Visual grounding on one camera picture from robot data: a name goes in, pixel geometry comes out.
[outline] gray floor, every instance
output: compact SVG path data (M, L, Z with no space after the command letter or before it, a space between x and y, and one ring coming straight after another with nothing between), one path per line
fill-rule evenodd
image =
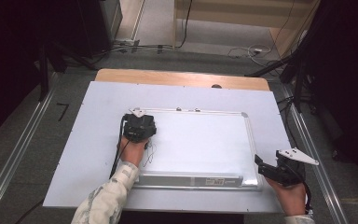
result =
M186 17L187 11L178 13ZM140 40L140 45L171 45L172 23L173 1L147 0L135 39ZM176 23L178 47L185 36L186 21L177 20ZM208 21L188 21L186 44L179 51L246 57L250 47L262 49L256 60L261 57L266 60L279 58L268 27Z
M138 50L136 53L114 52L105 56L98 65L109 68L190 71L227 74L228 76L241 76L259 69L249 59L230 59L227 56L174 51L163 51L162 54L157 54L155 50ZM67 73L62 75L46 114L0 202L0 223L14 223L23 213L45 197L54 169L75 122L78 108L95 75L96 72L88 71L83 67L69 68ZM274 91L277 100L284 98L282 85L276 81L277 78L270 75L266 75L266 78L270 80L270 88ZM31 92L0 129L0 169L20 137L27 119L30 118L36 106L38 93L38 88ZM57 103L70 105L61 121L58 119L62 115L63 108ZM350 223L358 223L358 167L351 163L336 162L331 159L333 147L322 123L310 114L307 105L303 107L311 135L323 158L337 195L342 201L348 220ZM289 122L297 142L301 142L295 124L292 120ZM309 167L307 174L313 193L312 204L317 223L333 223L322 191ZM23 223L69 223L74 212L74 209L50 209L39 206ZM143 215L129 212L123 214L123 217L128 216L142 217ZM158 220L158 216L162 214L154 214L154 220ZM280 223L281 217L280 214L251 214L246 215L244 219L245 223Z

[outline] black cable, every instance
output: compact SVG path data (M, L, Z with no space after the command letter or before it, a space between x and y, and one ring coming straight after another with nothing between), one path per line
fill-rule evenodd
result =
M305 192L307 194L307 202L305 204L305 213L306 215L310 212L310 210L312 209L312 207L310 206L310 200L312 199L312 195L310 193L310 186L308 186L308 184L305 182L305 179L303 176L301 176L297 171L294 171L290 166L288 166L286 163L283 163L284 167L286 167L288 170L290 170L290 172L292 172L299 181L301 181L301 183L304 185L305 188Z
M104 56L106 56L108 52L105 52L100 58L96 59L94 62L89 62L90 64L96 64L98 63L100 60L102 60L104 58ZM71 66L71 67L81 67L83 66L82 63L73 63L73 62L67 62L65 61L66 64L68 64L68 66Z
M158 47L162 46L164 49L172 49L172 45L136 45L136 46L120 46L111 49L110 51L119 51L121 49L157 49Z
M278 40L279 34L281 33L282 29L283 29L284 26L287 24L287 22L288 22L289 19L290 19L290 16L292 15L292 10L293 10L293 7L295 6L295 1L296 1L296 0L293 0L293 2L292 2L292 7L290 8L289 15L287 16L286 22L283 24L283 26L282 26L281 29L279 30L279 32L278 32L278 34L277 34L277 37L275 37L274 44L273 44L272 47L271 47L271 51L274 49L274 47L276 47L276 42L277 42L277 40Z
M185 37L183 38L182 44L179 47L177 47L176 49L181 48L186 42L186 39L187 39L187 23L188 23L188 17L190 16L190 10L191 10L191 5L192 4L193 4L193 0L190 0L190 6L188 6L188 11L187 11L187 16L186 16L186 23L185 23Z
M20 218L19 220L17 220L15 222L15 224L20 224L23 222L23 220L32 213L32 211L34 211L40 204L43 203L43 201L45 201L45 199L42 199L39 203L35 204L30 210L28 210L26 213L24 213Z
M238 55L238 56L231 56L231 55L229 55L230 53L231 53L231 51L232 50L235 50L235 49L243 49L243 50L247 50L247 49L245 49L245 48L234 48L234 49L230 49L230 51L228 52L228 54L227 54L227 56L228 56L228 58L231 58L231 59L239 59L239 58L241 58L243 55L245 55L245 54L247 54L246 52L245 53L243 53L242 55Z
M277 105L280 104L280 103L282 103L282 102L292 100L293 98L294 98L294 96L289 96L289 97L284 98L284 99L282 99L282 100L280 100L280 101L277 101Z
M269 66L269 63L272 63L272 62L278 62L278 60L268 61L268 62L266 63L266 66ZM274 69L274 71L278 74L278 76L281 75L281 73L279 73L276 69Z
M288 105L286 106L285 110L285 129L287 129L287 131L289 131L290 136L292 137L293 141L295 142L295 146L298 148L298 144L297 144L297 140L295 139L295 136L292 133L292 130L289 127L289 112L290 112L290 108L292 107L293 104L293 99L290 100L290 102L287 103Z
M118 153L120 151L120 144L121 144L121 136L123 134L123 126L124 126L124 120L126 119L126 115L124 115L122 118L121 118L121 122L120 122L120 131L118 133L118 143L117 143L117 148L116 148L116 156L115 156L115 159L113 160L113 166L112 166L112 171L110 172L110 177L112 177L112 175L115 173L116 171L116 168L117 168L117 158L118 158Z
M300 32L300 31L304 28L305 23L306 23L306 22L308 21L308 19L310 18L310 15L312 14L313 10L315 10L316 6L318 6L318 5L320 4L320 2L321 2L321 1L319 1L319 3L317 3L317 4L313 5L312 10L310 11L310 13L308 14L307 18L306 18L306 19L304 20L304 22L302 23L302 25L301 25L300 29L298 29L298 31L299 31L299 32ZM297 40L297 47L299 46L300 42L301 42L304 38L305 38L305 36L304 36L304 37L302 37L302 38L301 38L301 36L299 36L299 37L298 37L298 40Z

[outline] patterned sleeve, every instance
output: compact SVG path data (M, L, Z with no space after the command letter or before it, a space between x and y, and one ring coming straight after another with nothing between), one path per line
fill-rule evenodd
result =
M139 170L135 165L122 162L112 178L79 205L72 223L118 223L127 195L138 174Z
M284 220L286 224L315 224L311 215L285 217Z

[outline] cable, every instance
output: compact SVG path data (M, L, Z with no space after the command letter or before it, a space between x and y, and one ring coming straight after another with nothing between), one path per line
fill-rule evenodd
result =
M227 56L228 56L228 58L232 58L232 59L239 59L239 58L241 58L243 55L245 55L246 53L243 53L242 55L240 55L240 56L231 56L231 55L229 55L230 53L231 53L231 51L232 50L235 50L235 49L243 49L243 50L247 50L246 48L234 48L234 49L230 49L229 50L229 52L228 52L228 54L227 54Z
M155 152L157 151L157 147L153 144L152 140L149 140L149 142L147 144L148 144L147 160L144 163L144 167L146 167L147 163L152 163L153 158L154 158L153 156L154 156Z
M34 205L32 208L30 208L30 210L28 210L26 213L24 213L19 220L17 220L15 222L15 224L20 224L23 222L23 220L32 213L32 211L34 211L39 205L41 205L43 203L43 201L45 201L45 198L42 199L39 203L37 203L36 205Z
M290 133L293 141L295 142L295 146L298 148L297 140L295 139L295 136L293 135L292 130L289 127L289 121L288 121L288 116L289 116L290 108L292 107L293 100L294 100L294 98L290 99L289 102L287 103L286 107L283 109L284 113L285 113L284 129Z
M293 0L292 2L292 7L290 7L290 11L289 11L289 15L287 16L287 19L286 19L286 22L283 24L283 26L281 27L281 29L279 30L278 34L277 34L277 37L275 37L275 40L274 40L274 44L272 45L272 49L276 48L276 42L278 40L278 37L279 37L279 34L281 33L282 29L284 28L284 26L287 24L287 22L289 21L290 19L290 16L292 15L292 10L293 10L293 7L295 6L295 1L296 0Z
M100 60L102 60L102 59L104 58L104 56L106 56L106 54L107 54L108 52L104 52L100 58L98 58L98 59L95 60L94 62L89 62L89 63L90 63L90 64L96 64L96 63L98 63ZM83 64L81 64L81 63L72 63L72 62L68 62L68 61L65 61L65 62L66 62L66 64L68 64L68 65L71 66L71 67L81 67L81 66L83 66Z
M125 119L126 119L126 116L124 115L121 118L121 122L120 122L120 131L118 133L118 143L117 143L117 147L116 147L116 156L115 156L115 159L113 160L112 171L110 172L109 178L112 177L112 175L115 173L116 168L117 168L117 161L119 159L118 153L120 151L121 136L122 136L122 133L123 133L123 125L124 125L124 120Z
M262 53L263 51L255 51L255 52L257 52L257 54L251 55L251 48L253 48L254 46L263 46L263 47L267 47L267 48L268 48L268 51L265 52L266 54L263 55L262 58L264 58L268 53L270 53L270 52L272 51L272 49L271 49L270 47L266 46L266 45L257 45L257 44L255 44L255 45L250 46L250 47L247 49L248 58L250 58L254 63L257 63L258 65L261 65L261 66L263 66L263 67L268 67L268 66L269 66L269 63L274 62L274 61L278 61L278 60L272 60L272 61L268 61L266 64L262 64L262 63L256 61L256 60L255 60L255 56L256 56L257 54ZM274 71L278 74L278 76L281 75L276 69L274 69Z
M284 167L286 167L290 172L292 172L299 181L304 185L305 192L307 194L307 202L305 204L305 213L306 215L310 212L312 207L310 206L310 200L312 199L312 194L310 193L310 186L305 182L305 179L303 176L301 176L297 171L294 171L290 166L288 166L286 163L283 163Z
M272 63L272 62L278 62L278 60L268 61L268 62L266 63L266 66L269 66L269 63ZM271 72L269 72L269 74L272 75L273 77L278 77L278 76L281 75L281 73L279 73L279 72L277 71L277 69L274 69L274 72L276 72L277 75L273 75Z
M302 31L302 29L304 28L304 26L305 26L305 24L307 23L308 19L310 18L310 15L311 15L312 12L315 10L316 6L319 6L319 5L320 5L320 3L321 3L321 0L319 0L318 3L316 3L315 5L313 5L312 10L311 10L310 13L308 14L307 18L304 20L304 22L303 22L303 24L301 25L300 29L298 29L298 33L299 33L300 31ZM297 47L299 47L300 42L301 42L306 36L307 36L307 35L305 35L305 36L303 36L303 37L301 38L301 35L300 35L300 36L298 37L297 44L296 44Z
M176 49L181 48L186 42L186 39L187 39L187 23L188 23L188 17L190 16L191 5L193 5L193 0L190 0L190 6L188 7L188 11L187 11L187 17L186 17L186 23L185 23L185 37L183 38L182 44L179 47L177 47Z
M175 49L173 49L172 47L167 48L167 47L164 47L163 45L161 45L161 46L162 46L163 49L166 49L166 50L175 50ZM150 45L150 46L144 45L144 46L117 47L117 48L111 49L110 52L121 51L121 50L124 50L124 49L158 49L158 46L155 46L155 45Z

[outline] hand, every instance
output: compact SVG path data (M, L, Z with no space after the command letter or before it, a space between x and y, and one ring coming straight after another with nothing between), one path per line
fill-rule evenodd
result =
M130 163L139 166L139 163L142 160L142 157L144 156L145 151L145 145L149 141L149 139L144 139L140 143L133 143L129 142L129 140L126 138L126 136L121 137L121 143L120 143L120 152L123 150L123 153L121 154L121 160L122 161L129 161Z
M284 187L276 181L266 178L272 186L281 204L283 212L288 216L305 215L305 196L304 184L297 184L290 187Z

